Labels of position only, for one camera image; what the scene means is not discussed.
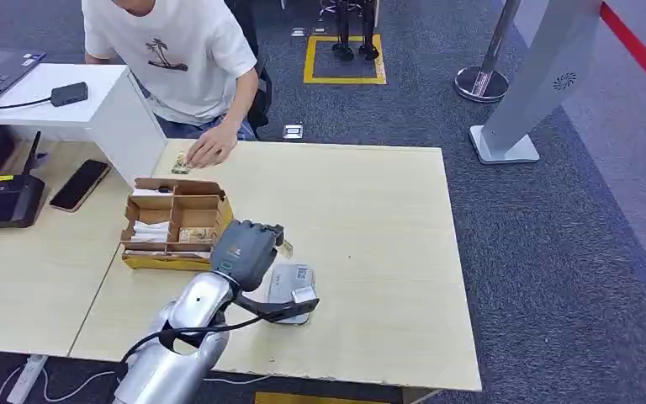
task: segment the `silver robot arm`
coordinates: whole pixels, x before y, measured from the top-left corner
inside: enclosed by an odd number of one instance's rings
[[[211,272],[199,274],[182,295],[166,305],[151,324],[148,337],[125,355],[127,375],[115,391],[114,404],[185,404],[216,365],[229,341],[229,331],[258,320],[276,322],[313,311],[315,292],[294,293],[288,303],[247,299],[276,258],[283,242],[281,226],[232,221],[211,253]],[[234,303],[256,317],[226,326],[224,310]],[[176,340],[196,350],[179,353]]]
[[[167,324],[172,328],[214,325],[217,313],[232,298],[233,291],[227,279],[213,273],[199,274],[176,302],[162,309],[157,328],[162,330]],[[129,358],[127,376],[115,392],[114,403],[190,402],[228,342],[228,331],[208,332],[194,342],[199,346],[191,354],[176,352],[173,340],[163,343],[161,338],[155,338],[144,343]]]

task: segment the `man's arm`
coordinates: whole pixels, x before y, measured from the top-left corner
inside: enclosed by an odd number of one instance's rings
[[[108,65],[112,59],[100,59],[99,57],[95,57],[90,55],[89,53],[85,53],[85,62],[88,65]]]
[[[189,148],[187,163],[195,167],[206,167],[226,160],[238,142],[239,128],[252,107],[257,91],[258,75],[252,68],[236,79],[236,92],[229,112],[219,125],[203,133]]]

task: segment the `router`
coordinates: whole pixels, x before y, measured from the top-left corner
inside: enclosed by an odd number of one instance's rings
[[[18,175],[0,175],[0,228],[33,225],[45,184],[30,175],[40,140],[36,133],[24,170]]]

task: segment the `man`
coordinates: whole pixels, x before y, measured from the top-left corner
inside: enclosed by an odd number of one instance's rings
[[[82,0],[85,62],[122,57],[169,137],[198,138],[187,163],[223,162],[252,140],[256,58],[223,0]]]

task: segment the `table leg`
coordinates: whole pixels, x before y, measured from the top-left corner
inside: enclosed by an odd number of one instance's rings
[[[419,387],[402,388],[402,404],[422,404],[426,399],[437,394],[439,390],[423,389]]]

